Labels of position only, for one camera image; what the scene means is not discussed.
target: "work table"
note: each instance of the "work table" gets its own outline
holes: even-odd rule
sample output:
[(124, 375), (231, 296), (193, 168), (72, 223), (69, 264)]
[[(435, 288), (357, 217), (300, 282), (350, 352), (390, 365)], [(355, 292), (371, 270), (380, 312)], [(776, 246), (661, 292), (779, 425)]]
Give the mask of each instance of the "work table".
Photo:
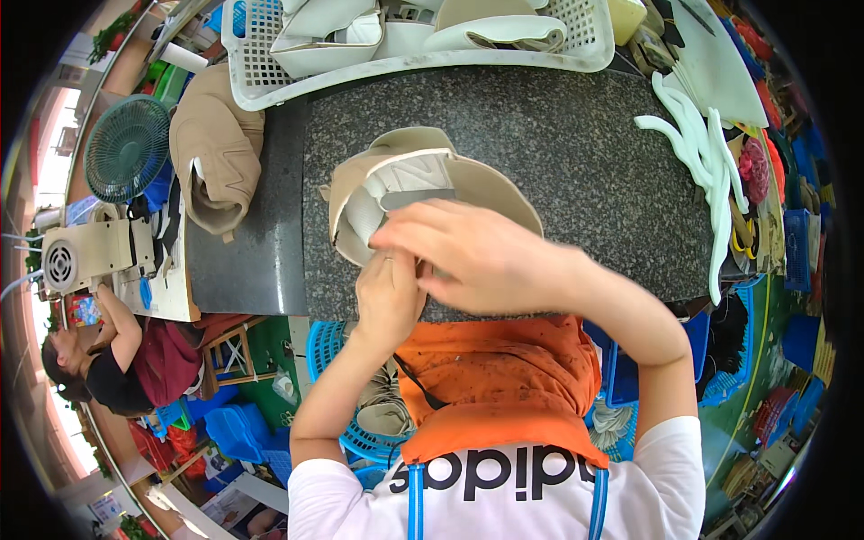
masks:
[[(668, 141), (633, 123), (641, 114), (669, 118), (647, 79), (611, 70), (456, 67), (328, 94), (267, 110), (263, 173), (250, 215), (235, 233), (240, 244), (219, 246), (190, 225), (187, 256), (201, 311), (355, 319), (359, 268), (330, 245), (318, 187), (375, 137), (411, 125), (442, 128), (461, 155), (508, 176), (536, 208), (546, 238), (580, 245), (661, 300), (707, 293), (708, 206)], [(263, 241), (274, 232), (276, 254)], [(285, 243), (290, 257), (280, 253)], [(219, 280), (210, 278), (214, 272)], [(235, 276), (228, 286), (226, 272)], [(292, 297), (277, 299), (286, 287)], [(434, 301), (422, 315), (423, 321), (470, 318)]]

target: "granite countertop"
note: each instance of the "granite countertop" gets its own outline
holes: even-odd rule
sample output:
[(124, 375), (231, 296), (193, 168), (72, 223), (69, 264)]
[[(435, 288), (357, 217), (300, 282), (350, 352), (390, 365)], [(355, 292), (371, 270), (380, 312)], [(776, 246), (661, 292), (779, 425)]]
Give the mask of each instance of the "granite countertop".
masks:
[[(309, 107), (302, 251), (314, 320), (356, 319), (359, 273), (329, 243), (318, 187), (375, 137), (411, 125), (442, 128), (460, 154), (507, 175), (536, 208), (546, 238), (580, 245), (663, 301), (707, 294), (708, 205), (666, 138), (633, 124), (641, 114), (669, 118), (647, 79), (455, 67), (364, 84)], [(434, 301), (421, 318), (470, 319)]]

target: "black hair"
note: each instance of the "black hair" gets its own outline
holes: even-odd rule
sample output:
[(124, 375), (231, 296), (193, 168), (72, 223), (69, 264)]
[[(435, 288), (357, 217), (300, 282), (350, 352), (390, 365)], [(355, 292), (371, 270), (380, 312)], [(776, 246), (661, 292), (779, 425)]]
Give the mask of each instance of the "black hair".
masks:
[[(57, 394), (67, 401), (86, 403), (93, 399), (84, 378), (64, 372), (57, 363), (57, 356), (57, 349), (54, 348), (51, 338), (45, 338), (45, 342), (42, 343), (42, 367), (45, 368), (48, 378), (57, 384)], [(61, 384), (65, 387), (63, 390), (60, 389)]]

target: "fan grille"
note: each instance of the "fan grille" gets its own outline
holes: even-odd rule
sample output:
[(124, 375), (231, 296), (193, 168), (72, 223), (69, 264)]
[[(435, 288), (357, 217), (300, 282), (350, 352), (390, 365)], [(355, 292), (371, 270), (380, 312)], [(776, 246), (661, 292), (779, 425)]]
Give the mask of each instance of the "fan grille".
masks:
[(99, 118), (84, 155), (87, 185), (100, 200), (127, 201), (140, 195), (168, 159), (171, 117), (158, 99), (135, 94)]
[(78, 273), (78, 261), (71, 244), (57, 240), (42, 257), (45, 282), (51, 289), (66, 290), (72, 286)]

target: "paper roll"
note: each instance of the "paper roll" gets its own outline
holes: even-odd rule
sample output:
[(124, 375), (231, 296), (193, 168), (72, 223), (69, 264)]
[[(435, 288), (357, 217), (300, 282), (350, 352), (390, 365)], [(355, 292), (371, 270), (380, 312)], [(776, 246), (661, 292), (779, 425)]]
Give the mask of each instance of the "paper roll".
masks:
[(173, 64), (177, 67), (191, 71), (192, 73), (200, 73), (207, 67), (207, 59), (199, 56), (192, 51), (187, 51), (185, 48), (169, 43), (162, 52), (160, 60), (165, 60), (168, 64)]

